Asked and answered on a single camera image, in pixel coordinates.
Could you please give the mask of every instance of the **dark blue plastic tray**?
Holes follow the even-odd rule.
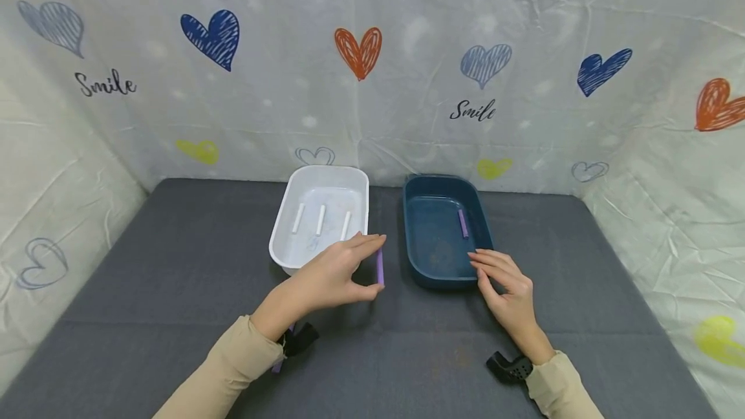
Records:
[[[464,238],[458,210],[464,212]],[[433,290],[459,290],[476,283],[466,252],[493,249],[489,223],[479,192],[451,175],[417,175],[404,185],[406,252],[418,285]]]

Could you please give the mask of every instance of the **white stick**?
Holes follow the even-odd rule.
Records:
[[[305,210],[305,203],[301,202],[300,207],[297,209],[297,215],[295,216],[295,224],[292,227],[292,234],[297,233],[297,228],[300,227],[300,218],[303,216],[303,210]]]
[[[346,216],[344,216],[344,227],[341,228],[341,238],[339,238],[339,241],[344,241],[347,239],[347,228],[349,228],[349,219],[352,218],[352,211],[347,210]]]
[[[321,236],[321,229],[323,227],[323,218],[325,216],[325,204],[321,205],[321,213],[318,216],[318,225],[316,225],[316,236]]]

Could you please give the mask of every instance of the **black wrist strap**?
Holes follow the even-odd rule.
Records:
[[[318,337],[318,331],[306,322],[300,330],[295,332],[287,330],[279,339],[279,344],[283,346],[285,356],[291,358],[307,350],[315,340],[318,340]]]
[[[515,360],[508,361],[499,351],[495,351],[486,360],[486,366],[502,383],[520,383],[533,372],[533,363],[525,356],[520,355]]]

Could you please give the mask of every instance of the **purple crayon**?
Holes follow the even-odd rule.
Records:
[[[463,209],[458,209],[458,218],[460,218],[460,230],[464,232],[464,238],[468,238],[468,229],[466,227],[466,218],[464,217]]]
[[[378,249],[378,266],[377,266],[377,276],[378,276],[378,283],[381,285],[385,285],[385,279],[383,278],[383,248]]]

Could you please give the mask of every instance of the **hand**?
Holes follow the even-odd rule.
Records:
[[[548,362],[554,357],[555,351],[535,321],[533,282],[520,272],[508,254],[476,249],[475,253],[468,255],[479,275],[481,295],[496,320],[534,365]],[[490,278],[504,287],[506,295],[499,295],[494,290]]]
[[[362,259],[371,256],[385,243],[385,235],[357,233],[347,241],[335,242],[279,284],[251,316],[256,330],[270,340],[278,340],[288,327],[309,312],[372,301],[383,286],[362,286],[352,274]]]

